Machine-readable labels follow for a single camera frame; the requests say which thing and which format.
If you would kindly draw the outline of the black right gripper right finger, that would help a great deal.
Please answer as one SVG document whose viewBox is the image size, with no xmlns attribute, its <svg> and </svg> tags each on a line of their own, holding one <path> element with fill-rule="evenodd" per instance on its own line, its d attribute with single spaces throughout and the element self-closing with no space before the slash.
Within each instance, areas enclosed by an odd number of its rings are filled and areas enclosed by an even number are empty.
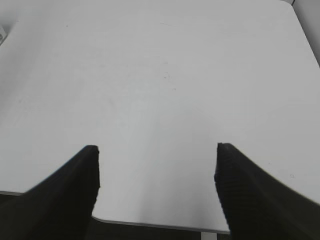
<svg viewBox="0 0 320 240">
<path fill-rule="evenodd" d="M 318 240 L 320 205 L 218 143 L 214 182 L 233 240 Z"/>
</svg>

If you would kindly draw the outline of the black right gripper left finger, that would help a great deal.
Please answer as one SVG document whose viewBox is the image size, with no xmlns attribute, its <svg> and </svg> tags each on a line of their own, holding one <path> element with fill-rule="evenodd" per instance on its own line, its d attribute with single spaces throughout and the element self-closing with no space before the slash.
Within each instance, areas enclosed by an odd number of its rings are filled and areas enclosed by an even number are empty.
<svg viewBox="0 0 320 240">
<path fill-rule="evenodd" d="M 99 149 L 87 145 L 41 183 L 1 204 L 0 238 L 85 239 L 99 188 Z"/>
</svg>

